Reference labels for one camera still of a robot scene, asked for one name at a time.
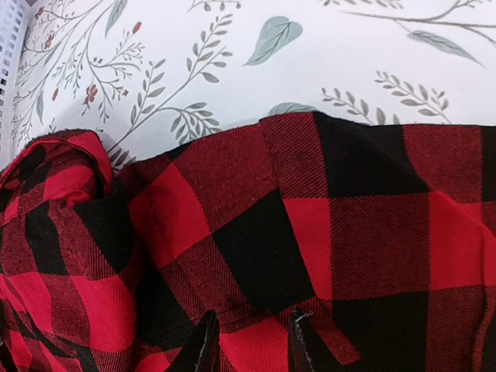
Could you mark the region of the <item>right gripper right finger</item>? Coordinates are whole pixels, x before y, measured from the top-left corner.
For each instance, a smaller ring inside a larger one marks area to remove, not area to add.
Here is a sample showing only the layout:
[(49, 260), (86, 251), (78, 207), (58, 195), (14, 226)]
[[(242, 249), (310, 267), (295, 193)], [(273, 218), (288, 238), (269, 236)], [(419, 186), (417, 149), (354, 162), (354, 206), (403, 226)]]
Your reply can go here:
[(332, 357), (309, 318), (312, 312), (294, 308), (288, 322), (288, 370), (331, 371)]

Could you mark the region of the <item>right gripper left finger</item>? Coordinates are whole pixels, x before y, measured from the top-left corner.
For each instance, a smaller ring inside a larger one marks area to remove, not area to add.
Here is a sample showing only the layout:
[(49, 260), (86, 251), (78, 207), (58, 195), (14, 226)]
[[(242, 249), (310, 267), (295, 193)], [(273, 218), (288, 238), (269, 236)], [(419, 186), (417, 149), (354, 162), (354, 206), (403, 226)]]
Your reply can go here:
[(180, 352), (180, 371), (220, 371), (219, 321), (207, 311)]

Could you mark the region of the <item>red black plaid shirt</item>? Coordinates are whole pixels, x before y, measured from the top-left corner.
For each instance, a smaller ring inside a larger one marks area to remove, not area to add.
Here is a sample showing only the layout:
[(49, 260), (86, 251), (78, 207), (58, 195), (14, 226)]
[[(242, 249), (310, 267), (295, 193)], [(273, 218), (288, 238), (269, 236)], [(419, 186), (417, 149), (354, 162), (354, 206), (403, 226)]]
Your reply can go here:
[(98, 135), (1, 175), (1, 369), (289, 371), (292, 310), (331, 371), (495, 369), (495, 130), (276, 115), (112, 169)]

